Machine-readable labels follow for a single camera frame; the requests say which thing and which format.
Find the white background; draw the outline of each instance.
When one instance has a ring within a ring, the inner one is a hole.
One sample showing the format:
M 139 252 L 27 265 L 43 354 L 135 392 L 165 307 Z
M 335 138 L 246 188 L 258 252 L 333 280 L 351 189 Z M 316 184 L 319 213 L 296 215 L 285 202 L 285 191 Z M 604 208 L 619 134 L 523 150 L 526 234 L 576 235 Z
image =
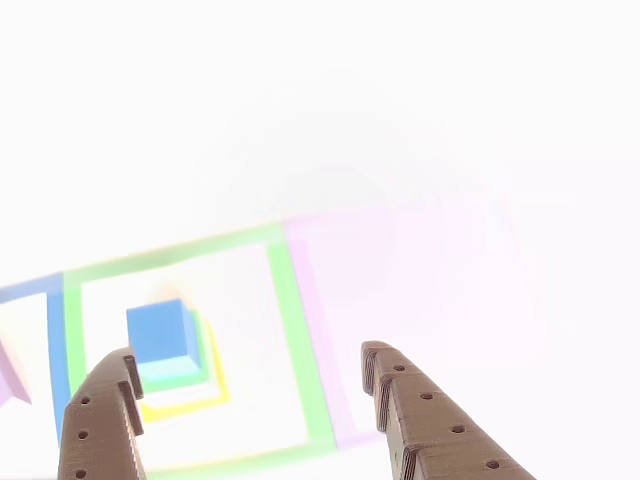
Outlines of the white background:
M 481 198 L 555 347 L 517 389 L 458 373 L 450 393 L 505 395 L 465 406 L 490 431 L 515 412 L 499 438 L 538 478 L 634 475 L 636 2 L 0 8 L 0 284 L 324 207 Z

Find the green square outline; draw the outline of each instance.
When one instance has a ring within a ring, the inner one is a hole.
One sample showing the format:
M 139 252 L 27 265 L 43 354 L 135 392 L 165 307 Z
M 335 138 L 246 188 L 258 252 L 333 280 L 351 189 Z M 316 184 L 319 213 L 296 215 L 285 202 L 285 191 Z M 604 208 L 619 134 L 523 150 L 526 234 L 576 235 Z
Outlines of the green square outline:
M 141 270 L 161 268 L 191 258 L 255 243 L 262 243 L 267 249 L 273 286 L 298 385 L 298 394 L 305 416 L 309 441 L 300 447 L 276 450 L 226 462 L 197 465 L 186 469 L 149 472 L 147 473 L 149 480 L 223 478 L 228 475 L 255 472 L 294 461 L 302 461 L 337 450 L 284 229 L 281 225 L 256 227 L 134 256 L 121 257 L 70 270 L 63 274 L 67 365 L 71 396 L 73 396 L 87 375 L 82 324 L 82 285 L 84 283 Z
M 146 394 L 152 394 L 161 392 L 163 390 L 172 390 L 174 388 L 191 387 L 193 385 L 199 385 L 212 380 L 211 371 L 209 369 L 209 362 L 207 362 L 207 349 L 212 348 L 209 342 L 206 341 L 206 332 L 204 328 L 203 320 L 200 318 L 200 314 L 197 310 L 191 310 L 189 312 L 193 318 L 196 326 L 196 341 L 198 345 L 198 356 L 200 357 L 201 367 L 187 375 L 180 375 L 177 377 L 162 378 L 159 380 L 149 380 L 144 378 L 140 374 L 140 380 L 142 381 L 142 391 Z

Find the blue square outline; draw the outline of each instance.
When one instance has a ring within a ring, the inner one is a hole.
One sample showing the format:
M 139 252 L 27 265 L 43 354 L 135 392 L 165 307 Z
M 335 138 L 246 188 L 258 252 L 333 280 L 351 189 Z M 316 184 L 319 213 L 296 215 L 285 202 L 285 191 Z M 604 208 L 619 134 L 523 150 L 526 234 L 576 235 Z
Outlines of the blue square outline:
M 59 272 L 0 288 L 0 305 L 40 293 L 47 295 L 49 372 L 58 445 L 62 441 L 64 409 L 71 400 L 67 374 L 63 285 L 63 274 Z

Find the blue cube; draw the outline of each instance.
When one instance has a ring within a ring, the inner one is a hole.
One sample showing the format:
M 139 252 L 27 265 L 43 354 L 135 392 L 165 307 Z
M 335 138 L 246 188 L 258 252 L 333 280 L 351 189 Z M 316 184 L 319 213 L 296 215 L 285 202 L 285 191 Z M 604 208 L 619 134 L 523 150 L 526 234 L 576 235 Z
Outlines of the blue cube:
M 127 326 L 143 378 L 182 376 L 200 369 L 195 321 L 182 300 L 130 308 Z

